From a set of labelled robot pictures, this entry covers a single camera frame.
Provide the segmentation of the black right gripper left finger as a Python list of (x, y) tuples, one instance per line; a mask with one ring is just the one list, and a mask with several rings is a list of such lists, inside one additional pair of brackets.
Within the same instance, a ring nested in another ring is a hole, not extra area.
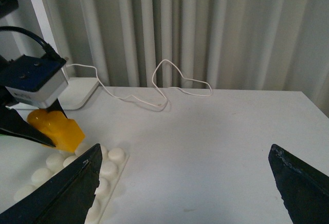
[(99, 186), (99, 143), (1, 213), (1, 223), (84, 223)]

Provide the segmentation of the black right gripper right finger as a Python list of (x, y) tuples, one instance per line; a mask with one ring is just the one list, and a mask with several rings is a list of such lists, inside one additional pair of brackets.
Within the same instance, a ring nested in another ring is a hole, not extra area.
[(293, 223), (328, 223), (328, 176), (273, 144), (268, 161)]

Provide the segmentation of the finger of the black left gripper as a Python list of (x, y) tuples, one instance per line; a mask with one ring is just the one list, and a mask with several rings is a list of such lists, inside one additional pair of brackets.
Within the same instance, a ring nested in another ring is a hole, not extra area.
[(15, 109), (1, 106), (1, 135), (28, 139), (46, 146), (55, 147), (45, 134), (23, 120)]
[(57, 119), (67, 119), (67, 115), (65, 114), (60, 102), (56, 99), (48, 108), (47, 112), (52, 118)]

